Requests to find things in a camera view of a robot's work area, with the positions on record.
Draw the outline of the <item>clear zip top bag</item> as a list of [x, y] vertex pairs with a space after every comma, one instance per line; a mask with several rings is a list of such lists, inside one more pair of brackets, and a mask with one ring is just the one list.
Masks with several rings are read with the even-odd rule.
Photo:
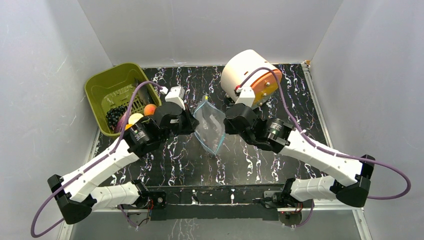
[[205, 151], [218, 155], [225, 139], [225, 113], [216, 108], [204, 95], [198, 103], [193, 116], [199, 121], [195, 129], [195, 136]]

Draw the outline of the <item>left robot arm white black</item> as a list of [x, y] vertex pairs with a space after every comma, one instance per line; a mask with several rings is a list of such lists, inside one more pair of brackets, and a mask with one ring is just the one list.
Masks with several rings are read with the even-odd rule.
[[157, 150], [171, 136], [194, 133], [198, 125], [187, 105], [180, 107], [166, 102], [154, 114], [132, 124], [123, 137], [85, 165], [64, 176], [49, 177], [47, 183], [64, 221], [72, 225], [93, 210], [117, 205], [147, 206], [150, 196], [139, 181], [109, 187], [100, 185], [115, 172]]

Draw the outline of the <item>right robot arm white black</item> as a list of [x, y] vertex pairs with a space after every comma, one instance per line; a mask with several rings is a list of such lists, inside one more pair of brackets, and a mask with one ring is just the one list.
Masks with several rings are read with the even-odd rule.
[[249, 145], [300, 160], [326, 173], [319, 178], [289, 178], [280, 193], [264, 198], [266, 205], [295, 207], [314, 199], [338, 200], [355, 208], [365, 205], [373, 163], [343, 158], [335, 149], [304, 138], [279, 118], [261, 119], [243, 103], [228, 108], [223, 123], [227, 134], [239, 135]]

